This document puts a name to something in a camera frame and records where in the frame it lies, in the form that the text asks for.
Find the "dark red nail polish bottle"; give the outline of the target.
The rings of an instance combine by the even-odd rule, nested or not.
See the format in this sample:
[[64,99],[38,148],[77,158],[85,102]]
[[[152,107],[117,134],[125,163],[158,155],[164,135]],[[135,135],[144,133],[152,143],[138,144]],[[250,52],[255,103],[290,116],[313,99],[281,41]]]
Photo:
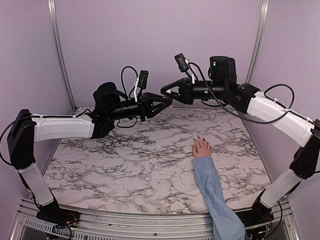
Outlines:
[[163,99],[168,102],[170,105],[173,103],[173,99],[171,97],[164,96]]

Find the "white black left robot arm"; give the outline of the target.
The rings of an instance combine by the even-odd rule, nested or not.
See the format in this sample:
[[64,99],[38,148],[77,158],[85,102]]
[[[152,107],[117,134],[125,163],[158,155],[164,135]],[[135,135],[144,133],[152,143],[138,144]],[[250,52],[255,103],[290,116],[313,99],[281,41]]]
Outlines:
[[4,157],[1,160],[15,168],[38,202],[39,212],[53,223],[60,222],[64,215],[36,164],[34,144],[63,139],[102,139],[115,128],[116,120],[140,118],[143,122],[172,103],[172,99],[150,92],[130,99],[117,90],[113,82],[100,85],[93,98],[93,110],[73,115],[42,115],[22,109],[0,135],[7,137],[9,153],[9,160]]

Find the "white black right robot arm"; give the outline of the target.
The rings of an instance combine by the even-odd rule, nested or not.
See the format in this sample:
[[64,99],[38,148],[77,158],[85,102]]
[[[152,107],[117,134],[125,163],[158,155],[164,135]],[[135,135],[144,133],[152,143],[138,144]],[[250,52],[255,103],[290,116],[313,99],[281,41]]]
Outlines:
[[251,119],[252,123],[274,126],[299,146],[289,168],[257,197],[248,212],[247,219],[258,224],[282,197],[292,193],[302,180],[317,173],[320,121],[295,112],[291,105],[285,106],[249,83],[238,84],[234,58],[212,56],[209,63],[209,80],[199,80],[192,73],[163,86],[160,92],[186,105],[193,104],[194,100],[216,100],[223,109],[231,106],[240,113],[257,118]]

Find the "forearm in blue sleeve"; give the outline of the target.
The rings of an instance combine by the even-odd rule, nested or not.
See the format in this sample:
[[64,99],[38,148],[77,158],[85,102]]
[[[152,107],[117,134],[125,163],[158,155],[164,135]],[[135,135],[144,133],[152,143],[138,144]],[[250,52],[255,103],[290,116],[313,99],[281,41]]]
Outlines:
[[227,206],[220,177],[211,157],[193,159],[194,178],[212,218],[215,240],[244,240],[245,226]]

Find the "person's hand with painted nails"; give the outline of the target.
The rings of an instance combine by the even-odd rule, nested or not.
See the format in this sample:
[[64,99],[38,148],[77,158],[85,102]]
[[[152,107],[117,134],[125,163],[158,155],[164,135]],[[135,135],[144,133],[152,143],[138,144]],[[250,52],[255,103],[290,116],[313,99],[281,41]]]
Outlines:
[[195,159],[202,157],[211,157],[211,146],[210,143],[203,137],[199,135],[194,139],[194,144],[192,145],[192,155]]

